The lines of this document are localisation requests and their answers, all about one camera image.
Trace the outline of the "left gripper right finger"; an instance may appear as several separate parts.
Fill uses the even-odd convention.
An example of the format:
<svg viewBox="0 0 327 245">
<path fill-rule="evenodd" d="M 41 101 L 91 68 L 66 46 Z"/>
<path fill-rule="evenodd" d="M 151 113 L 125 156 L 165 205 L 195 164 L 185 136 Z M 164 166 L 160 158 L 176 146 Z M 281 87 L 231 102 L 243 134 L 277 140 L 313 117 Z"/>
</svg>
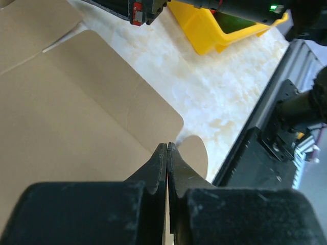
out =
<svg viewBox="0 0 327 245">
<path fill-rule="evenodd" d="M 176 244 L 326 244 L 308 199 L 292 189 L 220 188 L 167 151 L 170 232 Z"/>
</svg>

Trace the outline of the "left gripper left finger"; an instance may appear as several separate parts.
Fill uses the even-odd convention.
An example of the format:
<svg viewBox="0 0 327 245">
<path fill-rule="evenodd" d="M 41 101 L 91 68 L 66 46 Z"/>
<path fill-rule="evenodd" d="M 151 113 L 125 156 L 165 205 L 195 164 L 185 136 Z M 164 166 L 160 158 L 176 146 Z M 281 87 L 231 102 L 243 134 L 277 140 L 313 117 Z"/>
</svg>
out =
<svg viewBox="0 0 327 245">
<path fill-rule="evenodd" d="M 122 182 L 40 182 L 20 196 L 1 244 L 164 244 L 168 146 Z"/>
</svg>

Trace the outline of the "brown cardboard box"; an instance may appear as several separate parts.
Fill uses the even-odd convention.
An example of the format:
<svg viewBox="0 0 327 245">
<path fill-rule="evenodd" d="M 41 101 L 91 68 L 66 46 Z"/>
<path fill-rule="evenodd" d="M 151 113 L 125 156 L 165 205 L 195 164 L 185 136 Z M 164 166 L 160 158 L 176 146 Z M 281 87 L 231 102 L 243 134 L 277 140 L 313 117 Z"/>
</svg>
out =
<svg viewBox="0 0 327 245">
<path fill-rule="evenodd" d="M 174 143 L 182 117 L 67 1 L 1 4 L 1 235 L 22 193 L 40 182 L 122 182 Z M 207 151 L 176 145 L 202 178 Z"/>
</svg>

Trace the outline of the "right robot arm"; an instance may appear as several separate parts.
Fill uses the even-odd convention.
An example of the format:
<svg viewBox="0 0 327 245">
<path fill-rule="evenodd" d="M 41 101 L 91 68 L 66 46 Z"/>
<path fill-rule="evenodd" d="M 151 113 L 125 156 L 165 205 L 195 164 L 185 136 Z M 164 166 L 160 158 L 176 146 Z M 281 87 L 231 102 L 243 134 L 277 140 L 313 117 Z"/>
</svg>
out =
<svg viewBox="0 0 327 245">
<path fill-rule="evenodd" d="M 150 25 L 167 6 L 168 1 L 89 1 L 132 25 Z M 181 3 L 271 25 L 290 11 L 293 25 L 285 34 L 287 41 L 303 39 L 326 45 L 326 1 L 188 1 Z"/>
</svg>

